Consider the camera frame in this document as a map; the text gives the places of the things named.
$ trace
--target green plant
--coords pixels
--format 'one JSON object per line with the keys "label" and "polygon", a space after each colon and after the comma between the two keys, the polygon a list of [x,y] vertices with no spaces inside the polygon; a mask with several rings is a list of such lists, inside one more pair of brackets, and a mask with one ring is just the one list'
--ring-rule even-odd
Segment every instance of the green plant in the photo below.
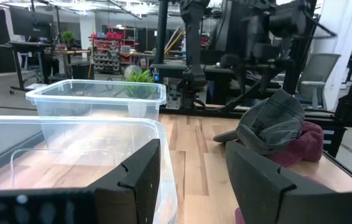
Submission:
{"label": "green plant", "polygon": [[[153,83],[154,78],[150,76],[150,70],[147,70],[145,72],[133,71],[131,73],[131,76],[126,78],[126,81]],[[152,86],[145,86],[145,85],[127,85],[125,89],[128,97],[139,98],[139,99],[148,99],[155,92]]]}
{"label": "green plant", "polygon": [[74,35],[70,31],[63,31],[62,39],[66,44],[69,44],[74,41]]}

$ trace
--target potted plant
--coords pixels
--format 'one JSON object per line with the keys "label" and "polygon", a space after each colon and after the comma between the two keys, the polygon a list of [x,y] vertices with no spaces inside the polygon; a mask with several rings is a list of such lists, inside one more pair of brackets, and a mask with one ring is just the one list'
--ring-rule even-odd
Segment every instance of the potted plant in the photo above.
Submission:
{"label": "potted plant", "polygon": [[[132,71],[129,77],[126,77],[127,82],[153,83],[154,78],[150,76],[150,70],[145,72]],[[125,87],[126,94],[133,99],[150,99],[155,93],[152,86],[148,85],[127,85]],[[130,117],[143,118],[146,115],[147,105],[136,105],[135,103],[128,104]]]}
{"label": "potted plant", "polygon": [[75,40],[74,35],[70,31],[63,31],[62,39],[64,41],[64,44],[67,46],[67,50],[71,50]]}

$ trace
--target white column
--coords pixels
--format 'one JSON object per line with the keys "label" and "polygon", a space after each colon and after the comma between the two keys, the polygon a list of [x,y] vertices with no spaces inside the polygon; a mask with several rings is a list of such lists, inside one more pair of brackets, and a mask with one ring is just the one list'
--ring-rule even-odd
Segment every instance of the white column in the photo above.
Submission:
{"label": "white column", "polygon": [[[352,0],[324,0],[320,23],[336,32],[338,37],[313,40],[312,53],[341,55],[325,85],[325,103],[328,110],[332,110],[338,100],[339,89],[352,50]],[[314,36],[316,35],[323,36],[327,33],[317,27]]]}
{"label": "white column", "polygon": [[[86,50],[88,47],[91,47],[89,37],[92,33],[96,32],[96,22],[95,22],[95,13],[86,12],[86,16],[80,16],[79,26],[81,29],[81,45],[82,49]],[[83,58],[87,58],[88,55],[83,53]]]}

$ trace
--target clear plastic container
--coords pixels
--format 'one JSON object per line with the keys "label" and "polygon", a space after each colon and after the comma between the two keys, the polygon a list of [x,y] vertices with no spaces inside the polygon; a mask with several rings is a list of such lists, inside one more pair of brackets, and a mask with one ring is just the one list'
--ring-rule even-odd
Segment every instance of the clear plastic container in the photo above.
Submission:
{"label": "clear plastic container", "polygon": [[150,119],[0,116],[0,190],[86,187],[156,138],[161,172],[154,223],[175,223],[166,133]]}
{"label": "clear plastic container", "polygon": [[158,83],[63,80],[25,94],[39,116],[112,116],[158,120],[166,87]]}

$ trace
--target gray cap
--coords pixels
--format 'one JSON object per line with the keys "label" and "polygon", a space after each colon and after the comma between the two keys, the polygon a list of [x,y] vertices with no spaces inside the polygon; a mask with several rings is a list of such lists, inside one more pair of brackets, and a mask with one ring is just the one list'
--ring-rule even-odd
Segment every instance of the gray cap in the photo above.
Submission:
{"label": "gray cap", "polygon": [[278,90],[244,113],[235,131],[215,136],[218,142],[239,139],[260,154],[272,154],[301,134],[305,111],[293,96]]}

